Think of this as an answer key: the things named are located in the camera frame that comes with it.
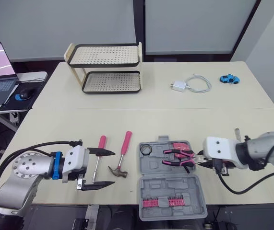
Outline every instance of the gray tool case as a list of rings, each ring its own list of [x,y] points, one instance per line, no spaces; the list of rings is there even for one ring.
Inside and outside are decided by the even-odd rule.
[[[140,171],[143,177],[139,181],[138,198],[142,221],[200,219],[207,216],[201,183],[193,174],[196,167],[188,167],[188,174],[183,167],[162,164],[162,160],[179,161],[174,154],[163,153],[164,150],[174,149],[173,143],[185,143],[191,149],[188,141],[169,141],[168,136],[159,136],[158,142],[139,144]],[[183,203],[170,206],[174,199]],[[143,201],[156,205],[143,207]]]

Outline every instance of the blue toy car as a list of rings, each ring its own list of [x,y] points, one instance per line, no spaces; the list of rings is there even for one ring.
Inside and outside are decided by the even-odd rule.
[[[220,81],[223,83],[231,83],[238,84],[240,82],[239,77],[233,76],[232,74],[228,74],[220,77]]]

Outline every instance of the perforated tray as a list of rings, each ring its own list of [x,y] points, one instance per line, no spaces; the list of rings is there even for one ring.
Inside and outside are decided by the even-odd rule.
[[[89,72],[83,83],[84,93],[133,93],[140,91],[140,72]]]
[[[135,67],[139,64],[137,44],[80,44],[68,64],[73,68]]]

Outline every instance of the hammer head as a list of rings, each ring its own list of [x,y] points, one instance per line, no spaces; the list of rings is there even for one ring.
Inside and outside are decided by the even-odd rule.
[[[121,176],[121,177],[124,177],[124,178],[127,177],[128,172],[122,172],[121,168],[119,168],[119,167],[116,168],[115,170],[111,169],[110,166],[108,166],[108,168],[112,172],[112,174],[115,175],[115,176]]]

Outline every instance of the robotic arm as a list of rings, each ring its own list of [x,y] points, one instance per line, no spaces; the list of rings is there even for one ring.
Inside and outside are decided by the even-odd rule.
[[[89,154],[109,156],[115,153],[106,149],[87,148],[77,145],[62,157],[61,152],[45,156],[27,152],[14,159],[9,179],[0,188],[0,230],[20,229],[37,188],[42,179],[62,179],[63,183],[77,181],[77,190],[96,190],[113,184],[111,181],[85,184],[84,175]]]
[[[227,138],[207,137],[203,143],[207,162],[201,166],[213,168],[218,175],[229,176],[228,169],[264,169],[267,162],[274,166],[274,132],[267,132],[256,139],[246,136],[245,142]]]

